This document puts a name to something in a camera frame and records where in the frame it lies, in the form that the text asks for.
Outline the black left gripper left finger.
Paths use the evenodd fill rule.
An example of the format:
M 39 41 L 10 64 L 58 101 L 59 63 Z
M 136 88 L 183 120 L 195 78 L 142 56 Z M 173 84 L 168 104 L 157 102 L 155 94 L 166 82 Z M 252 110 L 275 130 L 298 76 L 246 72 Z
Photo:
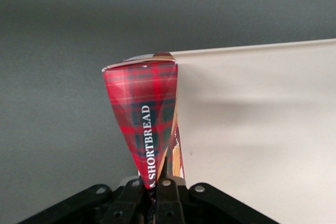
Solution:
M 108 207 L 101 223 L 145 223 L 143 196 L 144 186 L 140 178 L 130 179 Z

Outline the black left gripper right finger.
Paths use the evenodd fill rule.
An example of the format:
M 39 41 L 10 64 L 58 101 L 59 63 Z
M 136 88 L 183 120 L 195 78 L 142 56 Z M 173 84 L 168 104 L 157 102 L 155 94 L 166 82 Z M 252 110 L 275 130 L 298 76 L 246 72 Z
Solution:
M 168 171 L 168 158 L 165 157 L 156 186 L 155 223 L 184 223 L 183 207 L 178 191 L 179 186 L 184 186 L 184 178 L 170 176 Z

